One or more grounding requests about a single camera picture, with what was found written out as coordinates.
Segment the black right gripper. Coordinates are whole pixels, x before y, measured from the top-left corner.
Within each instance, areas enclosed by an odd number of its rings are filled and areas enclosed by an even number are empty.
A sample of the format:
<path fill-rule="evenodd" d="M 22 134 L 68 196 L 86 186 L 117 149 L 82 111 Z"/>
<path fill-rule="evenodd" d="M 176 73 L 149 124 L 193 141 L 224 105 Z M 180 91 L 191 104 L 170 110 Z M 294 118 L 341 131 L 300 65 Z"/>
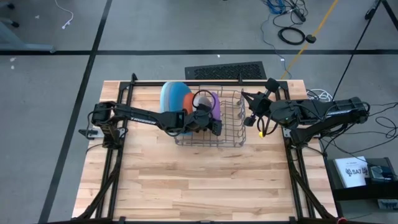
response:
<path fill-rule="evenodd" d="M 245 118 L 244 125 L 253 125 L 256 117 L 262 118 L 265 115 L 270 115 L 271 112 L 269 108 L 273 101 L 269 99 L 269 95 L 271 93 L 276 93 L 279 87 L 279 82 L 270 78 L 266 81 L 265 88 L 267 91 L 265 93 L 261 93 L 260 91 L 257 93 L 241 92 L 243 98 L 250 103 L 249 109 L 252 111 L 252 114 Z"/>

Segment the grey bench base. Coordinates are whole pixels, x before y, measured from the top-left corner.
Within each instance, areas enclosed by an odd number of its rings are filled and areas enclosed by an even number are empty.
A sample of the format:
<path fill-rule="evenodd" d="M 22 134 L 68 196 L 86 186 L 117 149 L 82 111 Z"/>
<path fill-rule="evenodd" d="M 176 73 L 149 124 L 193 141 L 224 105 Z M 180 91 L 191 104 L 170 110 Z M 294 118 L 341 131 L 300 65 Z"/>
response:
<path fill-rule="evenodd" d="M 0 0 L 0 51 L 56 52 L 53 45 L 29 42 L 28 32 L 39 30 L 29 28 L 35 21 L 27 18 L 29 14 L 29 6 L 21 5 L 19 0 Z"/>

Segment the white labelled box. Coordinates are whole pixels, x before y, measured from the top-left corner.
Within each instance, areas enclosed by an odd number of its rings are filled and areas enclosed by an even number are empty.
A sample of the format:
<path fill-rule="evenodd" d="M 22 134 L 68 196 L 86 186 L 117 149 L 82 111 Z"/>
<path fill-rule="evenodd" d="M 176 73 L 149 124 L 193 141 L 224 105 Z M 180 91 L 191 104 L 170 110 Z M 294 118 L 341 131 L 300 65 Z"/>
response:
<path fill-rule="evenodd" d="M 335 159 L 333 162 L 344 188 L 366 185 L 369 171 L 363 156 Z"/>

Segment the dark blue plate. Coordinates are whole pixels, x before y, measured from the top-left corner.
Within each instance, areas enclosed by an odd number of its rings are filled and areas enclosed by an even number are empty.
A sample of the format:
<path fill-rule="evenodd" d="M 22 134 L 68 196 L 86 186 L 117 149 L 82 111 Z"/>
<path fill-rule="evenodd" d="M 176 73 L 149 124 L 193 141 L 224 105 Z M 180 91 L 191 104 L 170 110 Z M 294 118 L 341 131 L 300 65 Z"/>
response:
<path fill-rule="evenodd" d="M 184 82 L 175 82 L 174 102 L 171 105 L 172 111 L 183 110 L 183 98 L 189 92 L 192 92 L 192 91 Z"/>

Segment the black floor power strip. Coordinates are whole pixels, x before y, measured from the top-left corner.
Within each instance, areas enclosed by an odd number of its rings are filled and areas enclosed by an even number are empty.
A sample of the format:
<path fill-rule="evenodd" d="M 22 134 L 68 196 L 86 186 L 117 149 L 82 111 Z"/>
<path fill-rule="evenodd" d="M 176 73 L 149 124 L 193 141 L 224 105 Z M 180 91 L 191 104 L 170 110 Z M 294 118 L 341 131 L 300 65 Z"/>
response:
<path fill-rule="evenodd" d="M 299 20 L 300 20 L 301 22 L 305 22 L 305 21 L 306 21 L 306 18 L 305 18 L 305 16 L 304 16 L 304 13 L 302 13 L 301 10 L 300 10 L 299 8 L 297 8 L 297 7 L 293 8 L 293 12 L 294 12 L 294 14 L 299 18 Z"/>

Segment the orange plate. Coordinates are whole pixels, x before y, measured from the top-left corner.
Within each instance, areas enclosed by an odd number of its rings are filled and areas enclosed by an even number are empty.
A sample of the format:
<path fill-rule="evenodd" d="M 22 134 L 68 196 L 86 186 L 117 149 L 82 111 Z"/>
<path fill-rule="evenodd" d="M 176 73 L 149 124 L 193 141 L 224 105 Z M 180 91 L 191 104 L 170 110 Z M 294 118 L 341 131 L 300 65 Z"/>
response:
<path fill-rule="evenodd" d="M 187 93 L 183 98 L 183 109 L 187 111 L 187 114 L 193 113 L 193 93 Z"/>

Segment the dark grey device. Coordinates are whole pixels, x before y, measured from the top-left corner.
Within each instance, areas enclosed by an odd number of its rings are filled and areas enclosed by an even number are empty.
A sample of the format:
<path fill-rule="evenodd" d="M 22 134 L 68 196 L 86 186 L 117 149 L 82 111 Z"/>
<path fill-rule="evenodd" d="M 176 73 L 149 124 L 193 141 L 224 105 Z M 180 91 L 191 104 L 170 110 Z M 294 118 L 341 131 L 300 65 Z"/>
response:
<path fill-rule="evenodd" d="M 370 183 L 380 184 L 394 182 L 396 180 L 396 175 L 389 167 L 369 166 L 369 178 Z"/>

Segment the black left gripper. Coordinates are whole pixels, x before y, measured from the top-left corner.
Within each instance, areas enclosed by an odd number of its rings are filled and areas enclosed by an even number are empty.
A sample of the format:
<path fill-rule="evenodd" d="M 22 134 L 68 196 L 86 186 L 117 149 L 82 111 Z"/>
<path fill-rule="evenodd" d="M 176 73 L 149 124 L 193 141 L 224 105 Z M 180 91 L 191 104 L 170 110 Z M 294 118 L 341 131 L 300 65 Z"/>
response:
<path fill-rule="evenodd" d="M 216 136 L 221 135 L 222 122 L 213 117 L 209 108 L 186 115 L 186 132 L 199 132 L 205 129 Z"/>

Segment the black stand leg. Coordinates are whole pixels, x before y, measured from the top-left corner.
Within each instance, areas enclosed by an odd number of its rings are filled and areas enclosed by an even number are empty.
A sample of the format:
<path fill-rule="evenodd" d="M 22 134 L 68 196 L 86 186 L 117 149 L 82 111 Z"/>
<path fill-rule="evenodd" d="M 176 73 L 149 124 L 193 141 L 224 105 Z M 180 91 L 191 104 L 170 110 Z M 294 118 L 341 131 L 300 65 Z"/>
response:
<path fill-rule="evenodd" d="M 392 21 L 394 27 L 396 28 L 396 30 L 398 31 L 398 17 L 396 16 L 396 14 L 394 13 L 394 11 L 391 8 L 391 5 L 388 3 L 387 0 L 374 0 L 373 5 L 369 8 L 369 10 L 366 12 L 364 18 L 367 21 L 370 21 L 374 14 L 376 13 L 378 7 L 382 5 L 384 7 L 384 9 L 386 10 L 390 20 Z"/>

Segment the black side cart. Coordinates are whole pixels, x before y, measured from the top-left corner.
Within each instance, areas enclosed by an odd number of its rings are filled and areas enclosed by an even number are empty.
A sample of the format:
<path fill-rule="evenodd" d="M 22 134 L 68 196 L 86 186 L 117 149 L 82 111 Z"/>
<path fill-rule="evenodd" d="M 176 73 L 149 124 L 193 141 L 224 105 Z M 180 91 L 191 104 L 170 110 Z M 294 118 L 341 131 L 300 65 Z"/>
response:
<path fill-rule="evenodd" d="M 394 182 L 372 184 L 365 178 L 366 185 L 344 188 L 334 165 L 334 159 L 325 161 L 327 174 L 332 188 L 333 200 L 338 215 L 352 221 L 398 224 L 398 210 L 380 209 L 378 199 L 398 199 L 398 169 L 388 157 L 364 157 L 369 166 L 389 167 L 396 175 Z"/>

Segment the black floor vent grate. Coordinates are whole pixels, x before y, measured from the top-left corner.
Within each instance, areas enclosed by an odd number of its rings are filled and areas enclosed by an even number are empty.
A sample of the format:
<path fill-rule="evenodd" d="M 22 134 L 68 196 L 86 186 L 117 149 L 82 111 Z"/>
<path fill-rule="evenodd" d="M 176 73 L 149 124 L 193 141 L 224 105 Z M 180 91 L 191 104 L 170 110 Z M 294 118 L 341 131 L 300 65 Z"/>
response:
<path fill-rule="evenodd" d="M 266 80 L 261 61 L 185 67 L 187 80 Z"/>

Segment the purple plate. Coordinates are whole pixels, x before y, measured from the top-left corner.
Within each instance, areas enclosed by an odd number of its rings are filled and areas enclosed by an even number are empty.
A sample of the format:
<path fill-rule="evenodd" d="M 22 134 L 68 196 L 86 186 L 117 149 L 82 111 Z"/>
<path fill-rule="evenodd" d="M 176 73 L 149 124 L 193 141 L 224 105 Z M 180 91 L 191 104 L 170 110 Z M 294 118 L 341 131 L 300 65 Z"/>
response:
<path fill-rule="evenodd" d="M 214 99 L 214 108 L 212 110 L 212 116 L 215 120 L 221 121 L 221 111 L 220 111 L 220 100 L 216 92 L 211 92 Z"/>

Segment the white label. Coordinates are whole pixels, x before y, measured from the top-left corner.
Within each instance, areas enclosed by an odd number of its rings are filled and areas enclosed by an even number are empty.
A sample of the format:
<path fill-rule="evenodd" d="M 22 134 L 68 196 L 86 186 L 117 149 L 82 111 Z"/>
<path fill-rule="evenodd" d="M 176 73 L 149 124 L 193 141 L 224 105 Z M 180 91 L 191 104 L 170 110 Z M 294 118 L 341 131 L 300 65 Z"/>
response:
<path fill-rule="evenodd" d="M 398 199 L 378 199 L 378 206 L 383 210 L 398 210 Z"/>

